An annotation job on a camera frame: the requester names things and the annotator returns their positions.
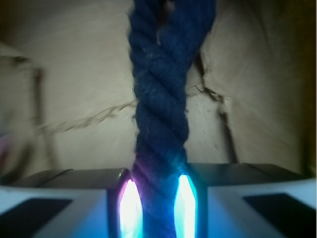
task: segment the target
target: rope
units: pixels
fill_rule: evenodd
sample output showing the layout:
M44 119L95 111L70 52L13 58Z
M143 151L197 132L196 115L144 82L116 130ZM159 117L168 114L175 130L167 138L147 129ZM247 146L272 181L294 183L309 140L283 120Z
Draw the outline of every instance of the rope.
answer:
M139 134L132 177L143 206L143 234L174 238L174 201L187 161L184 142L186 73L210 31L214 0L175 0L175 10L158 33L163 0L134 0L130 15L130 58L139 102Z

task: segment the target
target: white surface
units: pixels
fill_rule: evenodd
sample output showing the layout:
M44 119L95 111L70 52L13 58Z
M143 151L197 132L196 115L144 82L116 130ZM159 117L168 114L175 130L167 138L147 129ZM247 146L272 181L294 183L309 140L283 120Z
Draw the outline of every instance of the white surface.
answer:
M211 238L284 237L242 197L287 193L316 209L316 180L208 188L208 235Z
M0 214L31 198L73 201L35 233L34 238L108 237L107 194L104 190L13 188L0 186Z

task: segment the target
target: glowing led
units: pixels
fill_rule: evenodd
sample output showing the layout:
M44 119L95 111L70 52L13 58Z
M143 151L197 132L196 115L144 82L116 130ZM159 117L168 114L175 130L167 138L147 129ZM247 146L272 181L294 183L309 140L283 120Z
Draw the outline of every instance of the glowing led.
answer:
M178 238L194 238L196 232L196 190L190 178L179 177L174 205L174 220Z
M143 214L135 183L128 181L119 205L120 237L142 238Z

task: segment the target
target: blue rope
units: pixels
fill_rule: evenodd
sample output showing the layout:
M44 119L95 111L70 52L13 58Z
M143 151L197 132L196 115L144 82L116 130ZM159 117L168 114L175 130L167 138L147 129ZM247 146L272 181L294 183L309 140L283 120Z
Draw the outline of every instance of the blue rope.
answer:
M134 0L130 58L139 100L132 177L143 206L144 237L174 238L174 201L187 161L186 73L215 16L215 0L175 0L158 34L164 0Z

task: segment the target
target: light strip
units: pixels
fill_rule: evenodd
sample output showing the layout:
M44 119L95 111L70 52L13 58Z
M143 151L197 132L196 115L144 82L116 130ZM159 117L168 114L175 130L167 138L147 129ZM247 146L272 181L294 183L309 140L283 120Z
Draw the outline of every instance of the light strip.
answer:
M178 238L194 238L196 233L196 190L190 178L179 177L175 198L174 219Z
M129 180L119 205L120 237L142 238L143 214L135 183Z

